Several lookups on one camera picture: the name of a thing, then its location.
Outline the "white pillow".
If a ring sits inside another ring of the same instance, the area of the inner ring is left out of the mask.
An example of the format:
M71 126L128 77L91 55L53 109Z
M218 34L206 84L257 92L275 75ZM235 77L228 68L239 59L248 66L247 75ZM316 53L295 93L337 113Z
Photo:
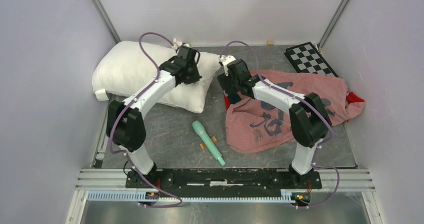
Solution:
M158 65L176 55L175 50L159 45L122 41L115 45L100 61L92 75L92 91L99 101L110 94L129 97L156 76ZM166 93L160 104L201 113L205 98L216 71L220 68L217 54L201 52L197 64L202 78L193 84L180 84Z

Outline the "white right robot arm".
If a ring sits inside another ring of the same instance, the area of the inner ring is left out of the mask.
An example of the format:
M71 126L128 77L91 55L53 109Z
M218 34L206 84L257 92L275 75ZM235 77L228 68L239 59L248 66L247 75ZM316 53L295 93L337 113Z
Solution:
M259 74L253 76L244 60L231 55L220 57L218 62L224 70L218 76L218 81L226 94L242 94L266 102L289 116L297 147L289 166L291 172L288 179L293 187L303 187L314 168L316 149L327 135L333 134L330 118L319 95L299 94Z

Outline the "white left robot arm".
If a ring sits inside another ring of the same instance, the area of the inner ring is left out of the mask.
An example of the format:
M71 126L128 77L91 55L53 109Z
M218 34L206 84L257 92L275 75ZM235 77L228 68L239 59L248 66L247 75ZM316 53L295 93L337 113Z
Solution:
M125 100L112 101L108 106L106 135L119 147L118 152L130 161L144 187L152 187L157 182L157 174L152 171L155 163L143 145L147 135L144 118L176 86L200 80L197 67L200 56L199 51L181 46L175 56L157 67L157 74L151 82Z

